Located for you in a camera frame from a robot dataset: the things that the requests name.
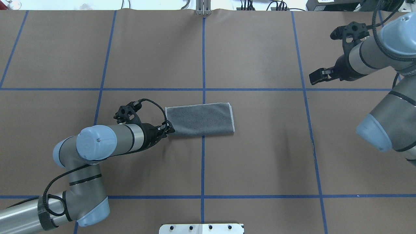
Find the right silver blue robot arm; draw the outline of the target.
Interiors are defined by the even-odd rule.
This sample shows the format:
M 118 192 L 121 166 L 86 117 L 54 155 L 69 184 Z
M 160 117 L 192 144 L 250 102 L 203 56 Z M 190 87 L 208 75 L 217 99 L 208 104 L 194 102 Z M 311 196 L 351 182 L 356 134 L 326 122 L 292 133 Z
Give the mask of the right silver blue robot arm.
M 342 41 L 342 55 L 330 68 L 309 74 L 309 82 L 355 82 L 379 75 L 385 96 L 356 127 L 356 133 L 381 152 L 394 151 L 415 166 L 415 12 L 370 25 L 350 22 L 335 28 L 331 39 Z

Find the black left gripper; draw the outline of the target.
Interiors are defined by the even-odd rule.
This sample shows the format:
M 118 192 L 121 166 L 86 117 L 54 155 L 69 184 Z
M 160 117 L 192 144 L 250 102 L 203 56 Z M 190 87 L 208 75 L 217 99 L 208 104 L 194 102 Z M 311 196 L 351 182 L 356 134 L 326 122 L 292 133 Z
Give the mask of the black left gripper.
M 153 147 L 161 139 L 166 138 L 169 134 L 175 132 L 175 129 L 172 126 L 169 126 L 169 124 L 153 126 L 149 123 L 144 123 L 142 124 L 142 130 L 144 133 L 143 150 Z

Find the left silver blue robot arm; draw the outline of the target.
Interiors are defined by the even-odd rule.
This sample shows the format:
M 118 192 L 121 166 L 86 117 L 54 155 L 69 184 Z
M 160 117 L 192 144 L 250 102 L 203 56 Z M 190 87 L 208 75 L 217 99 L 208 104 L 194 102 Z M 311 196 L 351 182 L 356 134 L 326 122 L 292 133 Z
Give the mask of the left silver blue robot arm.
M 68 222 L 95 225 L 110 214 L 99 163 L 153 147 L 175 132 L 170 123 L 95 125 L 59 142 L 53 159 L 65 173 L 54 178 L 40 196 L 1 210 L 2 234 L 35 234 Z

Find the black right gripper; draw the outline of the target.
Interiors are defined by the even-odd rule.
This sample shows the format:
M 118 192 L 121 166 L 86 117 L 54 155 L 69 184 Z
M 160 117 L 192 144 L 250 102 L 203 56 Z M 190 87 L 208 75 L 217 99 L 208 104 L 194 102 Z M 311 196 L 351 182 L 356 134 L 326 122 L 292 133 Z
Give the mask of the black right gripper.
M 309 74 L 309 81 L 311 85 L 316 85 L 321 82 L 328 82 L 334 79 L 340 81 L 355 81 L 363 78 L 365 75 L 355 71 L 345 55 L 340 56 L 332 69 L 319 68 Z

